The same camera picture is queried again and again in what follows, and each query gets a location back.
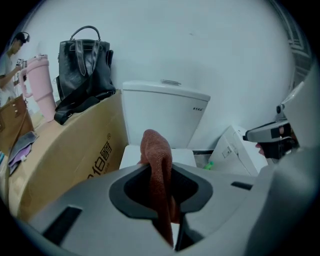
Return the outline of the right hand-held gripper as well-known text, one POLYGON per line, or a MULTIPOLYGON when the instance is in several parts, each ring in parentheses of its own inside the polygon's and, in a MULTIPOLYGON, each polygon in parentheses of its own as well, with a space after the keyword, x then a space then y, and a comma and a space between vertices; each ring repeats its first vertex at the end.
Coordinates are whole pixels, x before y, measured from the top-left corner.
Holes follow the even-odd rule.
POLYGON ((320 253, 320 66, 314 64, 284 109, 288 121, 247 130, 248 142, 277 142, 295 133, 299 148, 272 165, 272 179, 246 247, 249 256, 320 253))

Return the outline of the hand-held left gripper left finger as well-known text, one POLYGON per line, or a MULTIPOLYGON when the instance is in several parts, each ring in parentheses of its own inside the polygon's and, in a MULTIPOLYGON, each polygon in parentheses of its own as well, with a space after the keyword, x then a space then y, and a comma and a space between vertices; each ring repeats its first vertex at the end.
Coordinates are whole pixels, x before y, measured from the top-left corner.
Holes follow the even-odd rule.
POLYGON ((27 234, 48 256, 171 256, 147 207, 148 165, 89 178, 38 212, 27 234))

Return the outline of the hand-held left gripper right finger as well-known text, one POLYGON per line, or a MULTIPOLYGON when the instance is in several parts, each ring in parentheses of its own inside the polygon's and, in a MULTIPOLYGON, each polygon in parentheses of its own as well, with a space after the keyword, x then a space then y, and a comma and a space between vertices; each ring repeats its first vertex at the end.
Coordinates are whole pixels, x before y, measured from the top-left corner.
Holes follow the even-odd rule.
POLYGON ((175 162, 172 184, 179 195, 181 223, 177 256, 246 256, 253 224, 241 208, 256 177, 201 170, 175 162))

